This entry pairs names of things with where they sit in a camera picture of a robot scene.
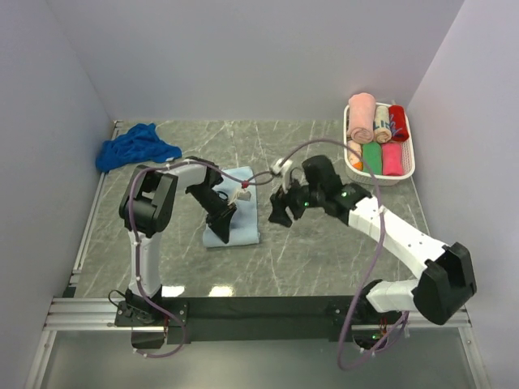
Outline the light blue towel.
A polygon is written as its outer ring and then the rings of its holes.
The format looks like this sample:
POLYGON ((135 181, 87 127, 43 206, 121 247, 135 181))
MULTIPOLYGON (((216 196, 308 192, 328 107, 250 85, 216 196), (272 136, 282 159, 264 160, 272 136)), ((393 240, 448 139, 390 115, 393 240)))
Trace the light blue towel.
MULTIPOLYGON (((226 169, 224 173, 228 173, 239 181, 245 181, 254 174, 250 166, 226 169)), ((232 199, 238 188, 241 188, 241 184, 230 178, 223 177, 223 182, 216 185, 214 190, 222 192, 227 195, 229 199, 232 199)), ((230 222, 229 243, 225 244, 206 226, 202 236, 202 242, 205 248, 248 246, 260 243, 257 192, 255 186, 249 186, 247 189, 251 193, 251 198, 248 200, 236 199, 235 201, 237 210, 230 222)))

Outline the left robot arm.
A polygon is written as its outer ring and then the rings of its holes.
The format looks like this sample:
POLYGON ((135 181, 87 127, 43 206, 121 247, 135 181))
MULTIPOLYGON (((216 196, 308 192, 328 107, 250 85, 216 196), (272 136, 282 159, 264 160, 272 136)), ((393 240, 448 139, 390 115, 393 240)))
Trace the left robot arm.
POLYGON ((137 165, 134 169, 118 212, 132 245, 125 302, 142 324, 152 326, 166 315, 161 304, 160 243, 178 193, 191 195, 206 211, 209 229, 221 242, 229 242, 237 206, 214 190, 223 177, 217 165, 198 157, 161 168, 137 165))

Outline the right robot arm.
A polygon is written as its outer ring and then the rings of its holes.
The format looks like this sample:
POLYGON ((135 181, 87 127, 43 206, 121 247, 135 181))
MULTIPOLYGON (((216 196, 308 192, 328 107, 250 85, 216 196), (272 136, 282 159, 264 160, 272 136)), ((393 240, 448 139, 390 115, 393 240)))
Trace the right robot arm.
POLYGON ((343 224, 382 241, 383 248, 412 272, 406 281, 374 281, 357 303, 358 317, 375 323, 385 312, 417 311, 444 325, 477 292, 472 259, 461 243, 447 245, 422 233, 380 204, 356 183, 344 183, 324 155, 302 164, 306 184, 292 176, 291 160, 280 159, 270 171, 281 186, 270 201, 270 222, 290 227, 308 208, 321 208, 343 224))

